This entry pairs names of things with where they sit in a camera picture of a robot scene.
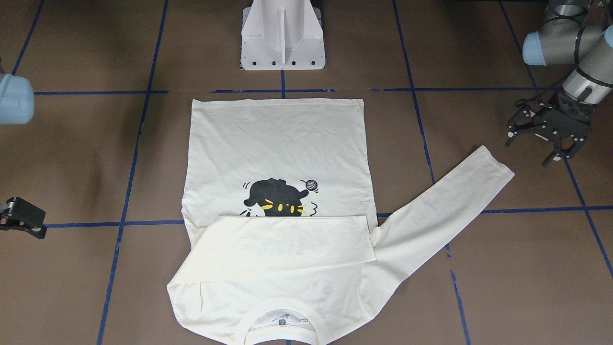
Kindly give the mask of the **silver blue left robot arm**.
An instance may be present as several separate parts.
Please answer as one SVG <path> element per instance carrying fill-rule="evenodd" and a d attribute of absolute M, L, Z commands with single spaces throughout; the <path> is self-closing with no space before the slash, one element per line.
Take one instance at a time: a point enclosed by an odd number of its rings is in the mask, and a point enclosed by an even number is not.
<path fill-rule="evenodd" d="M 538 31 L 522 46 L 526 65 L 574 64 L 549 101 L 518 100 L 508 122 L 510 146 L 519 135 L 535 135 L 553 144 L 542 165 L 571 159 L 587 143 L 597 105 L 612 91 L 612 26 L 585 26 L 589 0 L 549 0 Z"/>

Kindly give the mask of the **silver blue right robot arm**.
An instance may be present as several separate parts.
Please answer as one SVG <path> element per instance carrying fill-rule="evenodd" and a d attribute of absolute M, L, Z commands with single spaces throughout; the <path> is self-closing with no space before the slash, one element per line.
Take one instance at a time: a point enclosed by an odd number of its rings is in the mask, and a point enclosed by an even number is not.
<path fill-rule="evenodd" d="M 34 116 L 34 91 L 24 77 L 0 68 L 0 122 L 2 125 L 25 125 Z M 42 240 L 46 236 L 46 212 L 20 197 L 1 204 L 1 229 L 17 230 Z"/>

